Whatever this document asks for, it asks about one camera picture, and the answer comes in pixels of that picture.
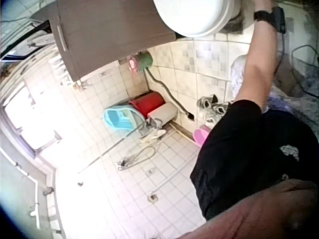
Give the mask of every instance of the black t-shirt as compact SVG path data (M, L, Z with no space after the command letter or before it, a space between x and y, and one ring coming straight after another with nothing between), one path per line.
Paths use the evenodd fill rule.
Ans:
M311 129L281 111L235 102L202 147L190 176L210 220L286 179L319 182L319 145Z

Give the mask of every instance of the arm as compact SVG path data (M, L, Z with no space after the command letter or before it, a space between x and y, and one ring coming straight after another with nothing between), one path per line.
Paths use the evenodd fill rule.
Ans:
M272 12L271 0L255 0L255 11ZM255 23L244 72L244 81L235 101L250 100L264 108L276 65L277 32L264 21Z

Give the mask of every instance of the person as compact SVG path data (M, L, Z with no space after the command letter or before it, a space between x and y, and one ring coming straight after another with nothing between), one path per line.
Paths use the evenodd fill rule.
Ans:
M255 8L271 13L272 1L255 0ZM288 112L262 113L276 49L276 30L256 22L242 86L190 175L207 223L181 239L318 237L317 138Z

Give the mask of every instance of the wooden cabinet door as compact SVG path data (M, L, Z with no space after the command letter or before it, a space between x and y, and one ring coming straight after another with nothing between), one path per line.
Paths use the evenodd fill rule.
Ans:
M56 45L59 49L60 55L64 61L66 69L68 70L69 75L71 76L74 82L80 80L81 77L79 76L77 70L74 67L71 52L69 51L68 45L65 42L64 32L61 25L59 11L56 2L53 2L52 4L48 5L48 10L46 12L50 20L50 25L55 38Z
M175 40L152 0L57 0L56 7L53 31L73 80Z

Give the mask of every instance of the cabinet handle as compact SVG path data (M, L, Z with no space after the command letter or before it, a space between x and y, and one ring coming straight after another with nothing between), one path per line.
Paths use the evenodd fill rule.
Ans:
M61 30L59 25L56 28L58 30L58 34L59 34L59 38L60 38L60 41L61 41L61 44L62 44L63 51L67 51L68 49L67 49L65 41L64 41L62 30Z

